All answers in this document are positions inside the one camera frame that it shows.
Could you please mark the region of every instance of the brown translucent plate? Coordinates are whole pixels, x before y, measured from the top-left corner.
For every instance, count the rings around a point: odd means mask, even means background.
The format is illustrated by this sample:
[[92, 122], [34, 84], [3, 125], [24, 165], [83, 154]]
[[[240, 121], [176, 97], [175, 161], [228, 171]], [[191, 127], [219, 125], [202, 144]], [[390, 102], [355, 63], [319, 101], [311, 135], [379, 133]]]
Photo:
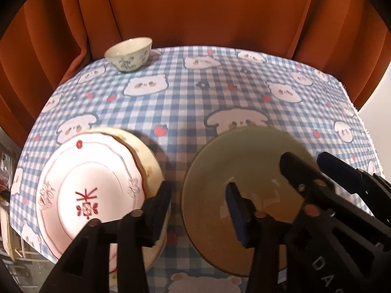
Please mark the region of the brown translucent plate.
[[[280, 221], [294, 220], [303, 198], [280, 173], [280, 157], [288, 151], [319, 169], [290, 135], [266, 127], [227, 131], [196, 155], [185, 177], [181, 212], [191, 242], [208, 263], [238, 276], [250, 273], [254, 250], [236, 238], [225, 202], [228, 182], [235, 182], [257, 210]], [[285, 267], [286, 250], [280, 246], [280, 269]]]

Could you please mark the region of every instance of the white bowl with floral pattern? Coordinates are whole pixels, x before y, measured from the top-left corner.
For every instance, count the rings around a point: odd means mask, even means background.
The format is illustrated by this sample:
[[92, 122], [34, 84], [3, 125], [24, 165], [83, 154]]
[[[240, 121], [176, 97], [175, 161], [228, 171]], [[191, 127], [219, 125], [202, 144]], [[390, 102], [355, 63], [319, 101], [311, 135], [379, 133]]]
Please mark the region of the white bowl with floral pattern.
[[150, 37], [136, 37], [111, 46], [104, 57], [118, 70], [130, 72], [146, 63], [151, 48]]

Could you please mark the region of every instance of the red chinese character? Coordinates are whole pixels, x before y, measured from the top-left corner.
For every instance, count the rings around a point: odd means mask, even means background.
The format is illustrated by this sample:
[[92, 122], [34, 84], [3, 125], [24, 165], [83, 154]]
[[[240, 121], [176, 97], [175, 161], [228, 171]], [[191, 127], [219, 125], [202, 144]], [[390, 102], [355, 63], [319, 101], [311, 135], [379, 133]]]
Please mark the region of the red chinese character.
[[75, 194], [80, 195], [82, 197], [80, 199], [76, 199], [77, 201], [84, 200], [84, 202], [81, 204], [82, 207], [80, 207], [79, 205], [76, 205], [78, 216], [80, 216], [81, 213], [83, 212], [83, 216], [85, 216], [88, 220], [89, 217], [92, 216], [93, 213], [98, 214], [98, 203], [93, 203], [91, 205], [91, 202], [88, 201], [89, 199], [98, 198], [97, 196], [92, 195], [97, 190], [98, 190], [97, 188], [94, 188], [92, 191], [87, 193], [87, 189], [84, 189], [84, 194], [79, 193], [79, 192], [75, 192]]

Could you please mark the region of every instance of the curtain fold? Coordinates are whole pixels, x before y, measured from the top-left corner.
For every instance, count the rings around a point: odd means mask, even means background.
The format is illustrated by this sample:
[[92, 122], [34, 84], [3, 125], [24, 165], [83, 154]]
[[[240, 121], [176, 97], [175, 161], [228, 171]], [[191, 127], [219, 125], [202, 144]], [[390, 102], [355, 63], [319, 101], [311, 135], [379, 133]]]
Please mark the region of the curtain fold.
[[357, 108], [391, 58], [368, 0], [28, 0], [0, 40], [0, 126], [22, 146], [60, 83], [135, 36], [304, 62], [343, 82]]

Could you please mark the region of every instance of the tablecloth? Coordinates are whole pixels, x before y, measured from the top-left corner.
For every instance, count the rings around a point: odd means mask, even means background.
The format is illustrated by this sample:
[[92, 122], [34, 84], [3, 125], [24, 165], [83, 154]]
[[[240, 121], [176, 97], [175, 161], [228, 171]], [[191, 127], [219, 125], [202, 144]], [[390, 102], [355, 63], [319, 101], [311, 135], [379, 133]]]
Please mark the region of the tablecloth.
[[[187, 285], [206, 292], [243, 290], [243, 279], [218, 271], [191, 246], [179, 195], [197, 151], [225, 130], [252, 124], [288, 132], [314, 158], [327, 151], [354, 167], [383, 174], [362, 120], [333, 76], [257, 52], [210, 46], [162, 48], [152, 50], [148, 62], [132, 73], [97, 60], [55, 90], [20, 157], [11, 225], [56, 262], [36, 219], [41, 170], [53, 151], [76, 133], [97, 126], [122, 128], [148, 145], [166, 180], [175, 185], [168, 243], [147, 273], [151, 291], [183, 292]], [[368, 211], [357, 195], [341, 188], [337, 192]]]

